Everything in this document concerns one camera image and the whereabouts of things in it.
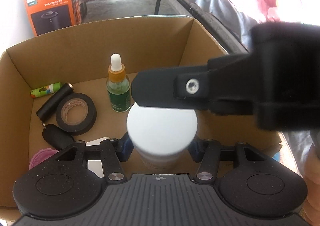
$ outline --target dropper bottle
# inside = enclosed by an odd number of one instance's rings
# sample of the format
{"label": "dropper bottle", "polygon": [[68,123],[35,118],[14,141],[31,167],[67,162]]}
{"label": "dropper bottle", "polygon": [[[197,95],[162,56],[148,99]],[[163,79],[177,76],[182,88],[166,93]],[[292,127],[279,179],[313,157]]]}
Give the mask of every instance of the dropper bottle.
{"label": "dropper bottle", "polygon": [[116,112],[125,112],[131,105],[130,80],[119,54],[111,56],[108,73],[107,90],[111,106]]}

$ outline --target green battery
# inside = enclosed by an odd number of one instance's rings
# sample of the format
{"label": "green battery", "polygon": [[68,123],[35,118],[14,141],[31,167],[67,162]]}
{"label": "green battery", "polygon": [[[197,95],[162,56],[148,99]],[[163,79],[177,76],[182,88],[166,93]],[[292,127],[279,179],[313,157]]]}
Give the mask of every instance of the green battery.
{"label": "green battery", "polygon": [[50,84],[41,88],[34,89],[30,92],[32,98],[42,97],[56,92],[62,87],[62,83]]}

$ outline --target metal screw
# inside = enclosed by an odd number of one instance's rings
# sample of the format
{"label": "metal screw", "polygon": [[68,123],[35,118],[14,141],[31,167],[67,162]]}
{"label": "metal screw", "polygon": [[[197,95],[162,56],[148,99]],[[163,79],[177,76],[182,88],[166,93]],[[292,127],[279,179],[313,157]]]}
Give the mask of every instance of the metal screw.
{"label": "metal screw", "polygon": [[112,181],[119,181],[124,178],[124,175],[121,173],[111,173],[108,175],[108,178]]}
{"label": "metal screw", "polygon": [[210,180],[212,178],[212,174],[210,174],[208,172],[201,172],[201,173],[197,174],[197,177],[200,180]]}
{"label": "metal screw", "polygon": [[189,94],[195,94],[199,88],[199,81],[197,79],[190,79],[186,84],[186,89]]}

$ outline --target gray floor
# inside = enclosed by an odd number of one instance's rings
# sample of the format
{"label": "gray floor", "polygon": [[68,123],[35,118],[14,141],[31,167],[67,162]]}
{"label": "gray floor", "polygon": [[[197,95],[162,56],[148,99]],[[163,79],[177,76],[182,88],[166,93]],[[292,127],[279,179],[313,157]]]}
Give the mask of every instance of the gray floor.
{"label": "gray floor", "polygon": [[[87,2],[84,23],[104,19],[153,15],[156,0],[95,0]],[[159,15],[177,15],[167,0],[161,0]]]}

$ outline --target pink lid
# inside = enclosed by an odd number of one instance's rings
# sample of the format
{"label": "pink lid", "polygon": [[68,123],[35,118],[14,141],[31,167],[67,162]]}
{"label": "pink lid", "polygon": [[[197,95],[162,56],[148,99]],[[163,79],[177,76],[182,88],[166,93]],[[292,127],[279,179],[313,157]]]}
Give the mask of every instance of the pink lid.
{"label": "pink lid", "polygon": [[29,164],[29,170],[31,168],[34,168],[36,165],[39,165],[44,160],[48,159],[49,157],[52,157],[55,153],[58,151],[55,149],[41,149],[38,153],[36,153],[30,161]]}

